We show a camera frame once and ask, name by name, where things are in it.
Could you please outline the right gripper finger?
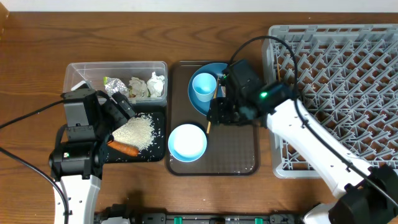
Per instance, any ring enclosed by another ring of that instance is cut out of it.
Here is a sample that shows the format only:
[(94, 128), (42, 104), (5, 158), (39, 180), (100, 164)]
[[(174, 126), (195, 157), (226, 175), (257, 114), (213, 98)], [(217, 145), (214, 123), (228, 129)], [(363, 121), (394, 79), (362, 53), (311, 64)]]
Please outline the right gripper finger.
[(238, 108), (238, 126), (252, 125), (261, 118), (259, 110), (254, 106), (241, 106)]
[(233, 102), (227, 97), (217, 97), (218, 124), (232, 124), (234, 121)]

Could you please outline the foil wrapper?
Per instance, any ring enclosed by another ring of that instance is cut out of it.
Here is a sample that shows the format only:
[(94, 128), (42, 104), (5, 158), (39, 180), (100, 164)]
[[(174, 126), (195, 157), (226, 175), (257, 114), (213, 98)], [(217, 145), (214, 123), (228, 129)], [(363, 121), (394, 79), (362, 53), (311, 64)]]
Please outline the foil wrapper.
[(118, 78), (103, 78), (104, 88), (109, 96), (112, 96), (116, 92), (120, 92), (120, 94), (128, 97), (129, 96), (129, 88)]

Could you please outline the white rice pile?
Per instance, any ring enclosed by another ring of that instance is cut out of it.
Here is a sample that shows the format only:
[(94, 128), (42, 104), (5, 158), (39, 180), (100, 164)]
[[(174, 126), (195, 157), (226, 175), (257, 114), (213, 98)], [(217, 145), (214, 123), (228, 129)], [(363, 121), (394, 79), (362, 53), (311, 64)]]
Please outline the white rice pile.
[(155, 139), (155, 128), (150, 114), (140, 113), (113, 132), (114, 140), (134, 146), (139, 151), (148, 149)]

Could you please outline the white tissue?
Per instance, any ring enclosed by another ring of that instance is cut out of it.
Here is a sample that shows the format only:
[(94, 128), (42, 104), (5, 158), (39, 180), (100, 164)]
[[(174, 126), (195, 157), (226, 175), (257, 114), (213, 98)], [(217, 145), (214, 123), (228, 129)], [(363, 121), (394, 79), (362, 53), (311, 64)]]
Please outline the white tissue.
[(145, 81), (136, 77), (132, 77), (129, 81), (129, 96), (131, 98), (149, 97), (149, 91)]
[(147, 88), (151, 98), (162, 96), (164, 81), (165, 77), (163, 75), (157, 76), (155, 72), (152, 72), (151, 78), (147, 81)]

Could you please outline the light blue cup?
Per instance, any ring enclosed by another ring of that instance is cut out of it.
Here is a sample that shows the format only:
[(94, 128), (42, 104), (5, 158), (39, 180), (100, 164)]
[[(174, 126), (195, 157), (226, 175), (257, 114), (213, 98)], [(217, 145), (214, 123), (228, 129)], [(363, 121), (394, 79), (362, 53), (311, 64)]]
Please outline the light blue cup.
[(210, 101), (217, 88), (216, 78), (210, 73), (199, 73), (193, 78), (192, 87), (199, 101)]

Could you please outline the orange carrot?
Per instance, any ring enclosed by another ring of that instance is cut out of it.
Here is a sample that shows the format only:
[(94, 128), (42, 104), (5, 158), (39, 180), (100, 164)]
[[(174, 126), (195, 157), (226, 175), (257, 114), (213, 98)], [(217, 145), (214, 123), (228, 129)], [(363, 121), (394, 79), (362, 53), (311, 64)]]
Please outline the orange carrot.
[(132, 157), (136, 157), (139, 154), (138, 148), (136, 148), (134, 146), (130, 146), (128, 144), (121, 143), (121, 142), (110, 141), (107, 143), (107, 145), (123, 154), (129, 155)]

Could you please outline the light blue bowl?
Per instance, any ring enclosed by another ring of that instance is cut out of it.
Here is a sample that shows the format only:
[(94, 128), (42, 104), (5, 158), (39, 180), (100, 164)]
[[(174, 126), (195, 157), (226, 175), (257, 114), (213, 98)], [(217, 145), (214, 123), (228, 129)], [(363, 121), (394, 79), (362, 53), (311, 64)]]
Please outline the light blue bowl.
[(180, 162), (193, 162), (207, 149), (207, 137), (202, 128), (194, 124), (177, 126), (168, 139), (170, 154)]

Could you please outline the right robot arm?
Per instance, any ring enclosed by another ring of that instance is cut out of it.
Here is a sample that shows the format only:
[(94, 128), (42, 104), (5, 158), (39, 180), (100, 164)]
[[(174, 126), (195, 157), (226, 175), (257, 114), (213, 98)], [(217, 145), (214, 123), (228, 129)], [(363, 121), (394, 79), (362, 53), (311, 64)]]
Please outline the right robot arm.
[(318, 173), (336, 198), (307, 212), (301, 223), (389, 223), (397, 217), (397, 173), (374, 168), (337, 141), (281, 82), (265, 85), (246, 60), (218, 78), (226, 95), (210, 102), (213, 124), (259, 124), (284, 139)]

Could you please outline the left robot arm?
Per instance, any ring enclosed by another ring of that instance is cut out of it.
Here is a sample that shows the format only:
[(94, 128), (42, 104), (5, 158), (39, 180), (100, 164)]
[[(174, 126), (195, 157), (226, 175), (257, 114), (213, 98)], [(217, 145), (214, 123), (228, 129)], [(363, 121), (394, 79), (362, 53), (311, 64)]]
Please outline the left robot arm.
[(128, 98), (92, 88), (61, 95), (67, 123), (49, 156), (55, 181), (55, 223), (93, 223), (109, 139), (135, 117)]

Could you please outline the grey dishwasher rack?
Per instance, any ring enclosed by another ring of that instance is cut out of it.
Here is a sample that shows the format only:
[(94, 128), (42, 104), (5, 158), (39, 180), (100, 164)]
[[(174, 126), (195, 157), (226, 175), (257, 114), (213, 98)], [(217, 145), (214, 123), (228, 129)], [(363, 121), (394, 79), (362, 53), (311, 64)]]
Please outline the grey dishwasher rack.
[(312, 116), (372, 166), (397, 167), (397, 26), (276, 25), (265, 79), (297, 84)]

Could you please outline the clear plastic bin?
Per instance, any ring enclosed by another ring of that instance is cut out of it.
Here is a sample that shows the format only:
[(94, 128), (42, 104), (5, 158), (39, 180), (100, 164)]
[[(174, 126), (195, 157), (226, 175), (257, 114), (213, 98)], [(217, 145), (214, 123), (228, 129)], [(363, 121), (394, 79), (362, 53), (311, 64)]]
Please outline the clear plastic bin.
[(125, 61), (125, 62), (80, 62), (67, 66), (63, 84), (64, 92), (73, 91), (77, 86), (86, 83), (95, 90), (106, 91), (104, 77), (118, 78), (125, 85), (129, 84), (132, 77), (147, 82), (152, 74), (164, 76), (164, 87), (157, 98), (130, 98), (129, 101), (136, 106), (166, 106), (168, 68), (163, 61)]

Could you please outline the brown serving tray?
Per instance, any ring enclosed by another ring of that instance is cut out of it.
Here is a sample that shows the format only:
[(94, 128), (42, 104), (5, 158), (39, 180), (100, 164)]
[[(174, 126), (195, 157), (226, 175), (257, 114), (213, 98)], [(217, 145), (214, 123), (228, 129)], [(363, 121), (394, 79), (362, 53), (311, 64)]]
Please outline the brown serving tray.
[[(194, 124), (205, 130), (208, 121), (188, 97), (193, 76), (211, 73), (222, 76), (226, 64), (207, 61), (181, 61), (173, 65), (169, 76), (167, 135), (177, 126)], [(251, 175), (259, 167), (258, 129), (254, 126), (211, 125), (208, 144), (201, 158), (181, 162), (168, 154), (166, 166), (177, 176)]]

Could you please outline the black plastic tray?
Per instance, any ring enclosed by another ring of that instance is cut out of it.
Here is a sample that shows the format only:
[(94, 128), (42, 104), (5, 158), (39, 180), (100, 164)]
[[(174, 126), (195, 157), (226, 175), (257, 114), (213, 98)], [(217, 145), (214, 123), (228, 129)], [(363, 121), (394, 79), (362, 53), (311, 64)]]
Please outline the black plastic tray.
[(106, 158), (106, 162), (108, 164), (157, 162), (163, 159), (163, 157), (165, 156), (165, 130), (167, 124), (165, 108), (161, 106), (138, 106), (136, 107), (136, 110), (138, 114), (145, 113), (152, 116), (155, 128), (154, 142), (148, 149), (139, 151), (139, 154), (136, 157), (123, 154), (109, 147), (108, 156)]

